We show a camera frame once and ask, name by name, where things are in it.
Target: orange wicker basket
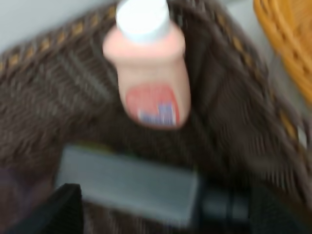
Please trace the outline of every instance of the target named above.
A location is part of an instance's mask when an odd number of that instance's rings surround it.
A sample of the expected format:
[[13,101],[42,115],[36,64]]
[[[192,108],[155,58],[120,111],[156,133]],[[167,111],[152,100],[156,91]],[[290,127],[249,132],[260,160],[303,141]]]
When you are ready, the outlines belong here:
[[254,0],[254,10],[286,70],[312,104],[312,1]]

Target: plastic bottle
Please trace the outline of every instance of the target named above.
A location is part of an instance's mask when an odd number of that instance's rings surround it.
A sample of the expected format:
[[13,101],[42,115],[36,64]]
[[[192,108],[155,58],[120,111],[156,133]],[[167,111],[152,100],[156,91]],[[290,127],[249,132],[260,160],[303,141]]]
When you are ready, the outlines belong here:
[[153,128],[181,127],[191,108],[185,40],[170,21],[166,0],[124,0],[116,22],[103,52],[117,69],[125,111]]

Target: bottle label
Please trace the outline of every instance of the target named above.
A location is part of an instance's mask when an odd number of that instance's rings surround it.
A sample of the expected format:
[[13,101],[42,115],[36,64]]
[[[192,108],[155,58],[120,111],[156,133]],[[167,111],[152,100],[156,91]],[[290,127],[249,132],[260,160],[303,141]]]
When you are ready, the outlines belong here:
[[130,115],[151,125],[173,126],[179,123],[176,98],[167,84],[142,84],[126,95]]

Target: wicker basket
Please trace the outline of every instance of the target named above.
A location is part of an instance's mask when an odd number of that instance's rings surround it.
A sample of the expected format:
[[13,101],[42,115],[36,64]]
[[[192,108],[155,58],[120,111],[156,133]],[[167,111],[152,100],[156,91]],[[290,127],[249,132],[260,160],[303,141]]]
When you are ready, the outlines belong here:
[[[213,0],[170,2],[185,35],[192,110],[182,129],[156,131],[126,116],[116,71],[102,55],[115,7],[2,55],[0,166],[22,175],[23,188],[42,178],[51,184],[64,144],[87,140],[228,184],[267,180],[312,207],[311,126],[268,85],[266,65],[225,10]],[[39,188],[33,197],[46,193]],[[2,230],[20,218],[8,203],[3,209],[0,216],[12,218]],[[92,204],[85,204],[85,224],[87,234],[173,232]]]
[[312,104],[312,1],[254,0],[266,35],[288,73]]

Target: brown wicker basket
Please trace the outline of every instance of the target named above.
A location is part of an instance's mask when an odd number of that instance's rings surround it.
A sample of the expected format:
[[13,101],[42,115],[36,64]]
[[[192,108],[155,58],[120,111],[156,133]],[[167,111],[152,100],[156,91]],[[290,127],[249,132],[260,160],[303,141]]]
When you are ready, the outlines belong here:
[[[311,126],[268,85],[265,63],[226,11],[214,0],[170,2],[185,34],[192,111],[182,129],[155,131],[128,119],[116,72],[102,55],[115,7],[2,55],[0,166],[32,183],[51,182],[64,144],[87,140],[210,172],[225,183],[264,179],[312,207]],[[92,204],[85,212],[87,234],[176,231]]]

